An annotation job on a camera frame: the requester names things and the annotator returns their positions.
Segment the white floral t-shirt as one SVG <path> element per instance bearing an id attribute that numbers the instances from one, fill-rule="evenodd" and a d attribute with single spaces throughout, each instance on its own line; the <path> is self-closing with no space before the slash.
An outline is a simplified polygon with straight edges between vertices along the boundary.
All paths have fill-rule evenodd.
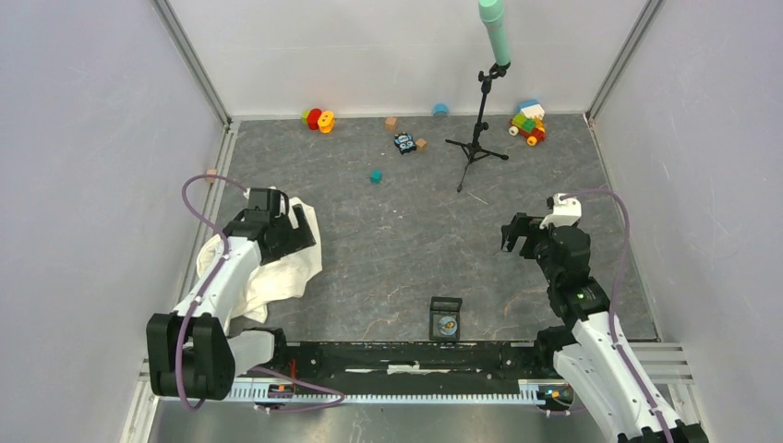
<path id="1" fill-rule="evenodd" d="M 314 208 L 300 198 L 290 198 L 290 204 L 294 227 L 293 206 L 303 205 L 317 240 L 315 246 L 260 265 L 259 245 L 248 238 L 244 208 L 201 247 L 196 265 L 199 279 L 181 305 L 196 301 L 196 316 L 216 315 L 227 329 L 236 317 L 263 323 L 269 303 L 303 296 L 307 283 L 322 271 L 322 245 Z"/>

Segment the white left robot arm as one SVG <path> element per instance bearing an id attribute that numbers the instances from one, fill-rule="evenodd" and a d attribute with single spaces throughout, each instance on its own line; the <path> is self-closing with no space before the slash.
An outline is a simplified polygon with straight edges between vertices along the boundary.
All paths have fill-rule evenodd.
<path id="1" fill-rule="evenodd" d="M 315 209 L 276 188 L 250 188 L 247 207 L 201 251 L 199 279 L 169 313 L 146 326 L 152 392 L 186 403 L 222 400 L 236 377 L 258 367 L 279 376 L 290 352 L 278 329 L 244 330 L 233 319 L 265 322 L 268 305 L 304 295 L 322 270 Z"/>

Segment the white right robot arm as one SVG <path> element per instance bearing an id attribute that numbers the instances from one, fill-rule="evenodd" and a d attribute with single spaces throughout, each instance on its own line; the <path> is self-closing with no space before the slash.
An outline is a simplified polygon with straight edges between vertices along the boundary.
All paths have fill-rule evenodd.
<path id="1" fill-rule="evenodd" d="M 548 283 L 550 305 L 563 322 L 541 330 L 533 362 L 546 376 L 561 376 L 610 442 L 706 442 L 698 423 L 686 423 L 646 374 L 611 315 L 604 289 L 591 275 L 591 238 L 577 223 L 554 226 L 516 213 L 501 228 L 501 247 L 533 259 Z"/>

